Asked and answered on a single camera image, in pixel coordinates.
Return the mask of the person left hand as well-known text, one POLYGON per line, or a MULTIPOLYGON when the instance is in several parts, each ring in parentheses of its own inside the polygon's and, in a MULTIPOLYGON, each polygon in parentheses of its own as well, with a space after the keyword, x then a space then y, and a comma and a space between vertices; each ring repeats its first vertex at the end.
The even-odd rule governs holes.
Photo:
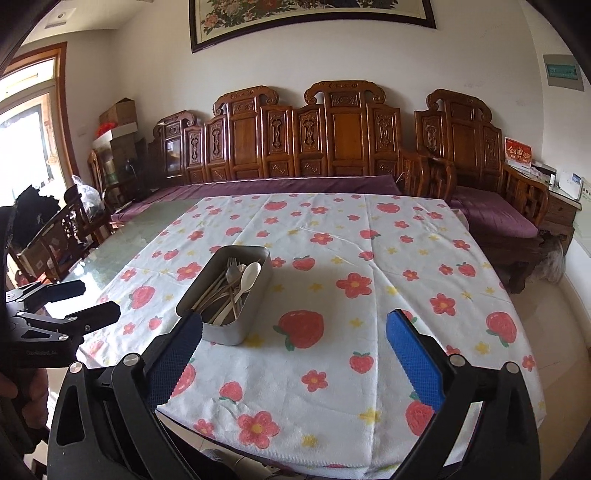
POLYGON ((16 399, 21 395, 24 399, 21 412, 26 424, 32 429, 44 428, 48 418, 47 370, 44 368, 15 370, 9 376, 1 374, 0 378, 1 396, 16 399))

